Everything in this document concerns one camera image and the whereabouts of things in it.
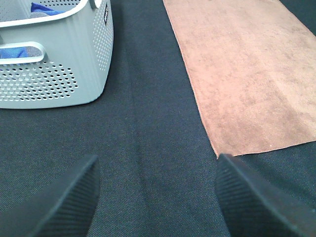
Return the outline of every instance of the blue fabric in basket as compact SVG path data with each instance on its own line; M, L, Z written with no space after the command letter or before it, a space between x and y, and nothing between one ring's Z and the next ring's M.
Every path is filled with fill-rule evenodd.
M35 2L32 3L31 12L43 12L49 16L64 13L64 11L55 11L49 7L43 6L43 5L35 3Z
M25 47L0 48L0 58L27 58L28 53Z

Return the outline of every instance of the brown towel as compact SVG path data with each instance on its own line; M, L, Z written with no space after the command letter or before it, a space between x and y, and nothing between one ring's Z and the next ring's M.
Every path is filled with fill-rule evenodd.
M316 37L279 0L164 0L216 153L316 140Z

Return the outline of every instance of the gray plastic laundry basket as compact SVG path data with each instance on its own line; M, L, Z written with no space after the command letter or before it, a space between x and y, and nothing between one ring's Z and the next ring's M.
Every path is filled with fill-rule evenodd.
M64 13L30 17L31 2ZM0 0L0 48L36 55L0 59L0 108L38 109L97 99L113 48L110 0Z

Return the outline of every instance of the label on basket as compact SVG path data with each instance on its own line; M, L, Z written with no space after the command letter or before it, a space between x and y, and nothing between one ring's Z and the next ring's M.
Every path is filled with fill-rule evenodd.
M106 4L106 5L105 5L105 12L104 12L104 22L105 22L105 25L107 25L108 16L109 16L109 8L108 8L108 4Z

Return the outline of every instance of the microfiber towel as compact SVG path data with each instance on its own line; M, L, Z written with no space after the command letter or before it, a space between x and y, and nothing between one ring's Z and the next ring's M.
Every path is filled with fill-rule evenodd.
M38 3L32 3L32 6L31 6L31 12L42 12L42 13L45 13L49 16L53 16L53 15L57 15L57 14L60 14L60 13L64 13L64 11L55 11L49 7L46 7L46 6L43 6L41 4L38 4Z
M0 58L27 58L28 54L25 47L0 48Z

